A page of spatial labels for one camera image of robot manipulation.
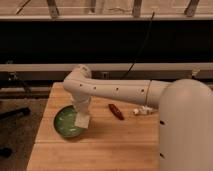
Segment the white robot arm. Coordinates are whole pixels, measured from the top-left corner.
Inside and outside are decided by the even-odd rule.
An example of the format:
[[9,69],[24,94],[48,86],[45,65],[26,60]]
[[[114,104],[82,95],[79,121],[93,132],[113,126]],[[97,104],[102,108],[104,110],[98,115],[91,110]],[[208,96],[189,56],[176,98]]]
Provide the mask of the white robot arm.
[[79,112],[92,96],[156,108],[159,112],[159,171],[213,171],[213,90],[194,79],[99,80],[85,65],[64,79]]

